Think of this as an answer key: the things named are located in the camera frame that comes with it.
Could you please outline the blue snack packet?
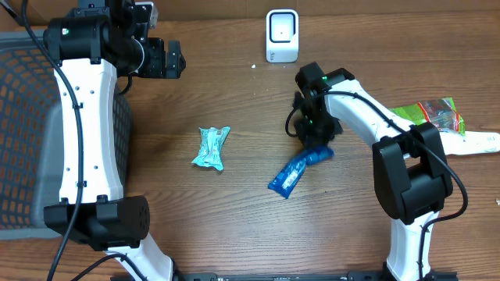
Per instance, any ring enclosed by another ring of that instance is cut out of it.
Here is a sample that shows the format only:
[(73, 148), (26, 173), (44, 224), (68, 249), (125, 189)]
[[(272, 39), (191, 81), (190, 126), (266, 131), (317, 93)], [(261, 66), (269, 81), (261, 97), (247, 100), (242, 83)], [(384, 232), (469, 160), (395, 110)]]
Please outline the blue snack packet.
[(268, 188), (288, 199), (308, 166), (316, 165), (333, 156), (334, 151), (328, 146), (305, 149), (282, 168), (268, 184)]

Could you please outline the teal snack packet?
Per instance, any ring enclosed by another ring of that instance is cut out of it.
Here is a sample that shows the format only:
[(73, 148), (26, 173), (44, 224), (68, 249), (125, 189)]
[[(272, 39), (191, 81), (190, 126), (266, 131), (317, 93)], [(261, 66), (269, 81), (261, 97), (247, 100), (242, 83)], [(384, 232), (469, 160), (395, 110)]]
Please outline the teal snack packet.
[(230, 132), (230, 127), (225, 126), (222, 128), (210, 127), (209, 129), (200, 128), (201, 143), (198, 155), (192, 160), (192, 164), (214, 168), (222, 172), (223, 161), (221, 158), (221, 151), (223, 144)]

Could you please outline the green snack bag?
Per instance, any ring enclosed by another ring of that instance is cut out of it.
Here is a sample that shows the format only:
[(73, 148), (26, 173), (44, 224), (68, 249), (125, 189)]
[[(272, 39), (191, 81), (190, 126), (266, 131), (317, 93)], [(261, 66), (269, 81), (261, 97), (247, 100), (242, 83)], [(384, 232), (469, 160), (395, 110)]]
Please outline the green snack bag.
[(395, 115), (412, 121), (416, 125), (432, 123), (440, 131), (465, 135), (462, 116), (456, 111), (453, 98), (419, 101), (415, 104), (390, 108)]

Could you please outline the white cosmetic tube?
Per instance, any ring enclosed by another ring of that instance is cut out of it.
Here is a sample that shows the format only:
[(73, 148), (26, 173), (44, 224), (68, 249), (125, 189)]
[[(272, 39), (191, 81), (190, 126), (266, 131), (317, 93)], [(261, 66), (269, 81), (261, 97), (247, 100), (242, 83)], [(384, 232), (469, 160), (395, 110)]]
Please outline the white cosmetic tube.
[(440, 132), (446, 155), (478, 155), (499, 152), (499, 134), (494, 132), (466, 131)]

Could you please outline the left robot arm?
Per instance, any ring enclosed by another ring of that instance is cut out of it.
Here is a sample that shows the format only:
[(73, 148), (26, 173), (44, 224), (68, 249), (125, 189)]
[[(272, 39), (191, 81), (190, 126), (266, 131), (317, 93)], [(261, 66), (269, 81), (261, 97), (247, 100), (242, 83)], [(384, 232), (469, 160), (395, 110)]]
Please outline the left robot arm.
[(81, 1), (44, 32), (62, 106), (63, 173), (59, 202), (44, 209), (45, 225), (65, 241), (116, 259), (133, 280), (179, 280), (175, 262), (149, 231), (145, 197), (125, 194), (116, 157), (118, 113), (125, 76), (177, 79), (186, 63), (178, 41), (150, 37), (152, 2)]

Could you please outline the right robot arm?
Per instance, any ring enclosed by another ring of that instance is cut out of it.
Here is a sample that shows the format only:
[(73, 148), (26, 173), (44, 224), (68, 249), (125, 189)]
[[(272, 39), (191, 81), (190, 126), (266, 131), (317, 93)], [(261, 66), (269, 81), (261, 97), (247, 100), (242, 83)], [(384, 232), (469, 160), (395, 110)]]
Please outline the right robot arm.
[(295, 76), (299, 90), (287, 119), (306, 149), (325, 146), (348, 124), (370, 147), (377, 200), (391, 218), (390, 252), (373, 280), (456, 280), (455, 272), (437, 272), (428, 261), (435, 223), (463, 214), (468, 196), (449, 167), (438, 128), (415, 125), (371, 98), (344, 68), (325, 73), (315, 62)]

